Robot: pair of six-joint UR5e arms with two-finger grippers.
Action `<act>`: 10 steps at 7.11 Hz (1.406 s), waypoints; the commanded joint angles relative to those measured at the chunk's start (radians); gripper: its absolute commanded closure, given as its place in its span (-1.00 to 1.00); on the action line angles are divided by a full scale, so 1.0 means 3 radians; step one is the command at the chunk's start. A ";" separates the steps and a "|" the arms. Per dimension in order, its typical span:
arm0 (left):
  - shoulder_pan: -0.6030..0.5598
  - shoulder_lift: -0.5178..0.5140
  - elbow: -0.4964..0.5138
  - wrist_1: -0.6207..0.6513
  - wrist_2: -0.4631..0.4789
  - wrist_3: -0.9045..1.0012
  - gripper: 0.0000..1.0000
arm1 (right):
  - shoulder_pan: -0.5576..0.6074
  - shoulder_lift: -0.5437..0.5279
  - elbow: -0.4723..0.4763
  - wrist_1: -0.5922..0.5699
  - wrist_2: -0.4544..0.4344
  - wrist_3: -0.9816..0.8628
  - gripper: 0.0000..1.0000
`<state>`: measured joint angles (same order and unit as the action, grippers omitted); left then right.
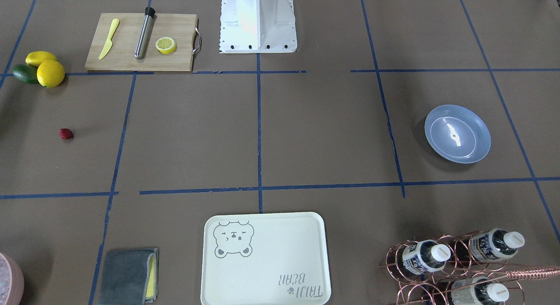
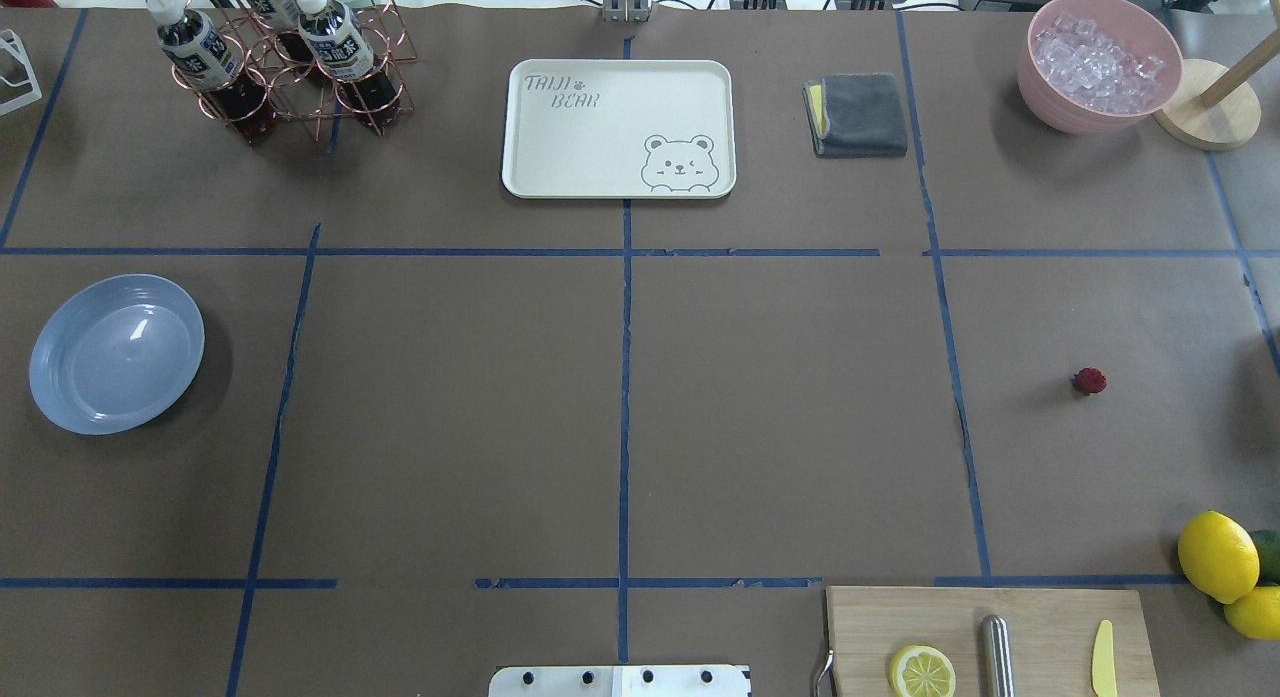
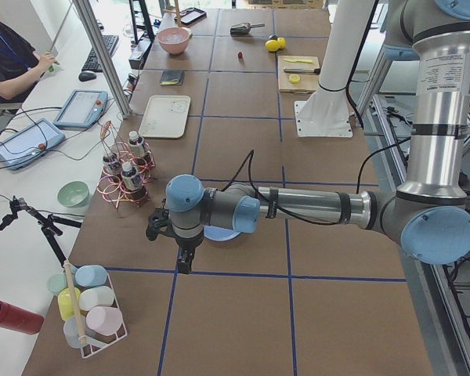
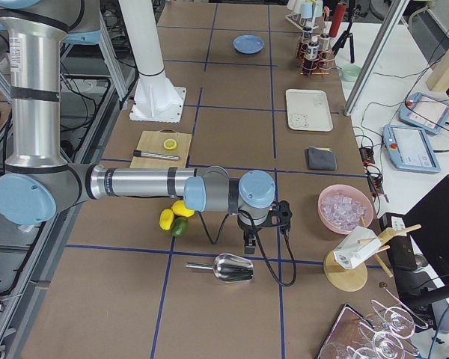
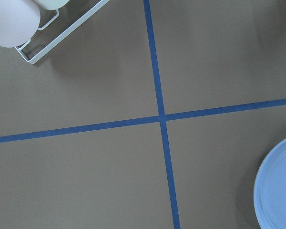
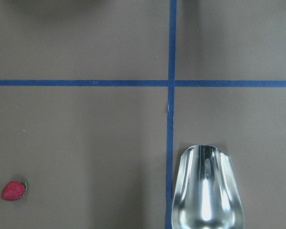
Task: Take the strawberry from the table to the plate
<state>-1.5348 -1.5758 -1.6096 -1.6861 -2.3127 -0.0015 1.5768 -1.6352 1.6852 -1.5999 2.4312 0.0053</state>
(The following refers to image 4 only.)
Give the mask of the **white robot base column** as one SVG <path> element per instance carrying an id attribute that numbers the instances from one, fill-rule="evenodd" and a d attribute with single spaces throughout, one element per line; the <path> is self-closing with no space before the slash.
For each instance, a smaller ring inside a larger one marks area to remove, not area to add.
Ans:
<path id="1" fill-rule="evenodd" d="M 119 4 L 139 74 L 130 119 L 180 122 L 186 89 L 173 86 L 166 76 L 152 2 Z"/>

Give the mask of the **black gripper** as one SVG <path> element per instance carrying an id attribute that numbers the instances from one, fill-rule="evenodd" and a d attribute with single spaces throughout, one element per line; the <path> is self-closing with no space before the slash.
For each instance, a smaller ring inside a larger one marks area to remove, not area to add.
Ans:
<path id="1" fill-rule="evenodd" d="M 254 254 L 256 242 L 260 241 L 258 232 L 260 228 L 255 224 L 251 214 L 244 209 L 238 210 L 237 223 L 243 231 L 244 253 Z"/>

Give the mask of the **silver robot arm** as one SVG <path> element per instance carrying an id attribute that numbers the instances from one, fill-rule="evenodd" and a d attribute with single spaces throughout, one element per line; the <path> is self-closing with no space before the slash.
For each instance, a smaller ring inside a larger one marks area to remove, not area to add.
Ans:
<path id="1" fill-rule="evenodd" d="M 10 45 L 13 152 L 0 178 L 0 213 L 36 225 L 86 200 L 182 198 L 188 209 L 236 215 L 252 253 L 258 230 L 277 223 L 275 182 L 265 172 L 230 178 L 219 167 L 105 168 L 69 163 L 60 151 L 61 44 L 99 28 L 98 1 L 0 1 Z"/>

